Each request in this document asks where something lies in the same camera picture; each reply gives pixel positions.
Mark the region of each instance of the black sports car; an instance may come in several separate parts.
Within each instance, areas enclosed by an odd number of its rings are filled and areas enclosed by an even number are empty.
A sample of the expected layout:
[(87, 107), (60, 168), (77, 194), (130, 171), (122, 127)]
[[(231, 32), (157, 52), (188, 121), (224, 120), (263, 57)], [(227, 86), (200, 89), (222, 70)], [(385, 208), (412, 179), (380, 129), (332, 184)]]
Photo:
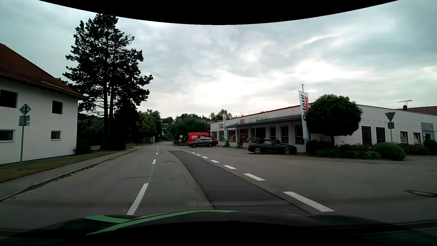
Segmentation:
[(296, 154), (297, 148), (290, 144), (276, 144), (269, 139), (259, 140), (250, 144), (248, 150), (257, 155), (261, 153), (283, 153), (286, 155)]

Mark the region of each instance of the red tiled roof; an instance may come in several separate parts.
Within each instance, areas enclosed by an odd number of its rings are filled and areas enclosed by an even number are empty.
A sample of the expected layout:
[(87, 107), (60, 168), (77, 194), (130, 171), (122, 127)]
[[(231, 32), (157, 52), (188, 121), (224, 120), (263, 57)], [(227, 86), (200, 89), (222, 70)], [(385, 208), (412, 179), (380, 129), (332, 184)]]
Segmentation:
[(79, 99), (87, 99), (2, 43), (0, 43), (0, 76), (42, 86)]

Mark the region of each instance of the yield sign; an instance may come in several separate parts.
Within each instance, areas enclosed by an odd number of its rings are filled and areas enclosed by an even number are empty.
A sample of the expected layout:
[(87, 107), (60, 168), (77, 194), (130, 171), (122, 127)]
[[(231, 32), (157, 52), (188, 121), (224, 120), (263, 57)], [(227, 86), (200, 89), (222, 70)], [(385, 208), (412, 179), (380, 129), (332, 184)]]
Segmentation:
[(21, 111), (23, 114), (27, 114), (27, 113), (30, 111), (30, 107), (29, 107), (27, 104), (24, 104), (24, 105), (20, 108), (20, 111)]
[(395, 116), (395, 112), (385, 113), (385, 116), (387, 116), (388, 120), (391, 122), (393, 119), (393, 116)]

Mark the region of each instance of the sidewalk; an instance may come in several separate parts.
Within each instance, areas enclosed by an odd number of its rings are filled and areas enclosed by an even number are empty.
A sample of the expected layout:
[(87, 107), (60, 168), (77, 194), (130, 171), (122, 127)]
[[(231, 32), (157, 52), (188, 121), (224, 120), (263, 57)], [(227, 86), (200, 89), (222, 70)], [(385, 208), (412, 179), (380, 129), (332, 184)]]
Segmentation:
[(123, 150), (123, 151), (118, 151), (112, 154), (108, 154), (108, 155), (104, 155), (104, 156), (100, 156), (100, 157), (96, 157), (93, 159), (88, 159), (82, 162), (76, 162), (73, 164), (69, 164), (69, 165), (65, 165), (65, 166), (61, 166), (55, 169), (50, 169), (50, 170), (46, 170), (43, 172), (38, 172), (38, 173), (34, 173), (28, 176), (24, 176), (21, 178), (17, 178), (17, 179), (12, 179), (3, 183), (0, 183), (0, 201), (3, 200), (3, 197), (6, 197), (8, 195), (11, 195), (13, 193), (16, 193), (18, 191), (20, 191), (21, 189), (30, 186), (32, 184), (68, 173), (68, 172), (72, 172), (76, 169), (80, 169), (86, 166), (89, 166), (91, 164), (94, 164), (96, 162), (102, 162), (111, 158), (115, 158), (117, 156), (120, 155), (124, 155), (136, 150), (141, 149), (142, 146), (138, 146), (138, 147), (134, 147), (128, 150)]

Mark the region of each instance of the antenna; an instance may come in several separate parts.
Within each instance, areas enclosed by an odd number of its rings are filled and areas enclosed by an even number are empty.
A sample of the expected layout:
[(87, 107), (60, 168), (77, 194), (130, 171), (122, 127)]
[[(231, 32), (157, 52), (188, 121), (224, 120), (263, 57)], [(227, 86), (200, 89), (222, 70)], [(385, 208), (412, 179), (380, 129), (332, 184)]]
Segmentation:
[(411, 102), (412, 100), (406, 100), (406, 101), (402, 101), (402, 102), (404, 102), (405, 103), (405, 106), (408, 106), (408, 102)]

